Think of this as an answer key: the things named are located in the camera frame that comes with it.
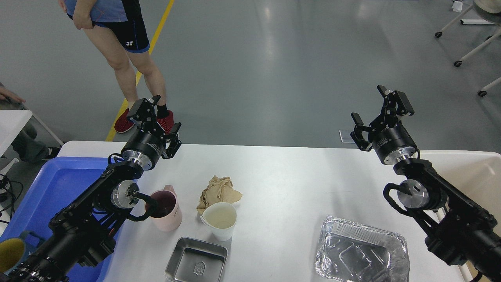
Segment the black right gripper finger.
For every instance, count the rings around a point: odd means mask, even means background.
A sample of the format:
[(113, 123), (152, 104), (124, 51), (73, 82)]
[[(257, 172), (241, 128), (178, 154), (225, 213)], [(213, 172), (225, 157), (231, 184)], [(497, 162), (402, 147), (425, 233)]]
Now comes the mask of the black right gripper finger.
[(354, 129), (350, 134), (351, 138), (353, 139), (359, 150), (370, 152), (370, 150), (372, 150), (372, 144), (367, 139), (365, 139), (363, 132), (370, 133), (371, 128), (364, 125), (359, 114), (352, 112), (351, 117), (355, 123)]
[(398, 90), (390, 91), (382, 85), (378, 85), (377, 89), (384, 98), (381, 110), (383, 117), (403, 117), (415, 114), (415, 110), (404, 92)]

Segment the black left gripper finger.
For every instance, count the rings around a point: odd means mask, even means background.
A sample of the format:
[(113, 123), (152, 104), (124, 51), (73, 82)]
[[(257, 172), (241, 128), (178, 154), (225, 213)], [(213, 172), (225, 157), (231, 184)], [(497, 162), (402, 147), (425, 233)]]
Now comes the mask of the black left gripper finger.
[(163, 141), (165, 141), (165, 149), (162, 152), (163, 159), (171, 159), (175, 156), (177, 151), (179, 150), (182, 142), (179, 140), (179, 129), (181, 128), (182, 123), (174, 123), (170, 132), (164, 133), (162, 136)]
[(155, 95), (151, 99), (142, 98), (134, 102), (126, 118), (131, 122), (147, 122), (156, 119), (155, 107), (160, 100), (160, 95)]

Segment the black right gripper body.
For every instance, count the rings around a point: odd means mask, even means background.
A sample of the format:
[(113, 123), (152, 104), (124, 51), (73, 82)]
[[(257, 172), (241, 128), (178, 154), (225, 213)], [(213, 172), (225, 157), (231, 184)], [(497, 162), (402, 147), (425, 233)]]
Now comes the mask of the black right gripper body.
[(380, 114), (369, 124), (368, 151), (374, 150), (384, 165), (394, 165), (418, 152), (416, 143), (396, 115)]

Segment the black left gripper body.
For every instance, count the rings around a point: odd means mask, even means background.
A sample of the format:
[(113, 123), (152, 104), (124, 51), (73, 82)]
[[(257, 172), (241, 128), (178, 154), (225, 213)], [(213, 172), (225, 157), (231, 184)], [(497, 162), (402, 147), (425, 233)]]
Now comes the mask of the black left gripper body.
[(137, 129), (121, 150), (121, 165), (130, 166), (136, 171), (152, 170), (162, 158), (165, 149), (162, 136), (166, 132), (157, 124), (156, 119), (133, 123), (137, 125)]

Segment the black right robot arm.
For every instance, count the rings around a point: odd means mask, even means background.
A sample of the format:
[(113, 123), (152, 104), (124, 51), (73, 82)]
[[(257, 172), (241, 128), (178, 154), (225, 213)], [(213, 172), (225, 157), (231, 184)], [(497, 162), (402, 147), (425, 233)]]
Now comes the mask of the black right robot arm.
[(383, 97), (381, 113), (368, 126), (359, 114), (350, 136), (361, 151), (374, 150), (380, 162), (405, 176), (400, 184), (388, 183), (383, 196), (398, 213), (413, 218), (425, 232), (429, 252), (449, 266), (469, 261), (477, 270), (474, 282), (486, 277), (499, 282), (501, 243), (494, 232), (497, 220), (465, 193), (440, 176), (404, 127), (401, 118), (414, 109), (406, 94), (378, 85)]

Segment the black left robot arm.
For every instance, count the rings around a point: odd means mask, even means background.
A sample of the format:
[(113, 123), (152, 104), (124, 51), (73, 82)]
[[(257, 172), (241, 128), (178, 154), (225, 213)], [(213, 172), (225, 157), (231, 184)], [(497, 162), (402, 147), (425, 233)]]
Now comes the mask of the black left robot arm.
[(135, 180), (174, 157), (181, 146), (175, 123), (165, 131), (157, 122), (159, 95), (134, 102), (127, 119), (136, 130), (119, 153), (108, 157), (100, 177), (49, 222), (52, 235), (10, 271), (2, 282), (67, 282), (75, 264), (95, 267), (114, 252), (115, 234), (126, 220), (140, 222), (154, 214), (157, 200), (140, 193)]

